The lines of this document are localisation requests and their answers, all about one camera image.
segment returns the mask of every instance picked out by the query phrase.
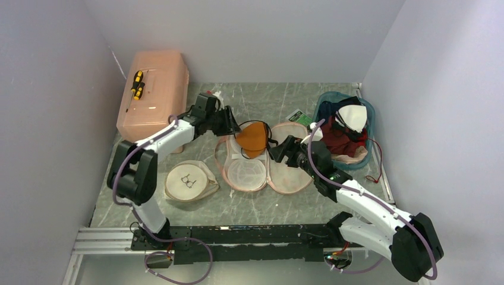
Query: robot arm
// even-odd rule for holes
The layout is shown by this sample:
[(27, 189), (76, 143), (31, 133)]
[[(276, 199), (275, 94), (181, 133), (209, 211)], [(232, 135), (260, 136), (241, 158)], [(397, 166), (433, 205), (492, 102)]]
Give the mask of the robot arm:
[[(118, 187), (118, 201), (131, 204), (143, 227), (149, 229), (159, 239), (170, 239), (170, 223), (161, 212), (155, 198), (158, 163), (178, 147), (195, 140), (207, 131), (212, 131), (218, 137), (231, 135), (240, 131), (231, 108), (220, 108), (217, 97), (201, 93), (191, 109), (178, 116), (178, 126), (171, 132), (175, 122), (148, 138), (131, 143), (122, 141), (118, 144), (112, 166), (107, 177), (107, 186), (114, 185), (119, 168), (126, 157), (138, 145), (147, 141), (151, 144), (135, 153), (122, 171)], [(154, 248), (165, 245), (146, 235), (148, 242)]]
[[(410, 281), (418, 281), (432, 268), (426, 247), (410, 226), (425, 238), (435, 262), (443, 257), (436, 231), (427, 216), (422, 213), (413, 216), (401, 211), (364, 189), (349, 174), (333, 166), (331, 153), (321, 141), (311, 143), (310, 155), (315, 171), (309, 162), (305, 141), (306, 138), (301, 140), (290, 135), (277, 147), (270, 148), (269, 155), (276, 162), (287, 156), (287, 166), (302, 168), (313, 178), (323, 196), (346, 205), (370, 222), (367, 224), (350, 213), (341, 212), (327, 223), (334, 239), (357, 243), (381, 254)], [(343, 187), (329, 183), (317, 172)]]

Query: pink toolbox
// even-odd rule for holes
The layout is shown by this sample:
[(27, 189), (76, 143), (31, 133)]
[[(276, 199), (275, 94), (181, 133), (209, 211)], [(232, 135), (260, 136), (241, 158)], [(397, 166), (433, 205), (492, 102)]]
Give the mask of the pink toolbox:
[[(141, 82), (144, 86), (140, 99), (134, 100), (131, 88), (137, 71), (143, 73)], [(185, 112), (188, 83), (187, 66), (179, 52), (137, 52), (117, 117), (117, 128), (123, 139), (135, 142), (146, 138), (168, 126), (170, 114)], [(174, 152), (182, 152), (182, 147)]]

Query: orange face mask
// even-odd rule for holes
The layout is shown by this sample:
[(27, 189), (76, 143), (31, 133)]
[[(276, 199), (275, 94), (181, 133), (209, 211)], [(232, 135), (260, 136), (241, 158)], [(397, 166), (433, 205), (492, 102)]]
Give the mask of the orange face mask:
[(266, 124), (255, 122), (244, 128), (237, 136), (236, 142), (249, 158), (255, 159), (264, 152), (267, 145), (268, 131)]

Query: eyeglasses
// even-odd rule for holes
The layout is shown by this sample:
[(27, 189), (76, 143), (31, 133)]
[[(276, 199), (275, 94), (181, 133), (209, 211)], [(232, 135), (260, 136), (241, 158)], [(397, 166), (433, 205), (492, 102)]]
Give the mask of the eyeglasses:
[(190, 174), (188, 174), (188, 175), (186, 175), (184, 177), (180, 177), (180, 181), (182, 181), (182, 183), (184, 183), (187, 186), (187, 188), (192, 188), (193, 185), (194, 185), (194, 183), (196, 183), (196, 180), (190, 181), (189, 180), (189, 175)]

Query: screwdriver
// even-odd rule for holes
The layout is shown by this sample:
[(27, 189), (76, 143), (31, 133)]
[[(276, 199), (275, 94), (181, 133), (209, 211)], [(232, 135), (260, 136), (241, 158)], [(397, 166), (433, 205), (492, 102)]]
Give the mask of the screwdriver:
[[(130, 105), (131, 105), (131, 100), (133, 98), (135, 98), (136, 94), (137, 93), (137, 89), (140, 87), (141, 85), (141, 81), (143, 79), (143, 72), (141, 72), (140, 70), (137, 71), (137, 73), (135, 73), (135, 76), (133, 77), (133, 86), (131, 88), (131, 98), (130, 98), (130, 102), (128, 103), (128, 107), (126, 108), (126, 112), (128, 112), (128, 109), (130, 108)], [(140, 92), (140, 96), (135, 99), (135, 100), (138, 100), (140, 99), (141, 97), (141, 94), (142, 94), (142, 91)]]
[(138, 86), (137, 88), (137, 92), (135, 93), (135, 95), (133, 96), (133, 99), (135, 100), (140, 100), (141, 98), (141, 95), (143, 94), (143, 89), (145, 87), (145, 83), (144, 82), (141, 82), (140, 85)]

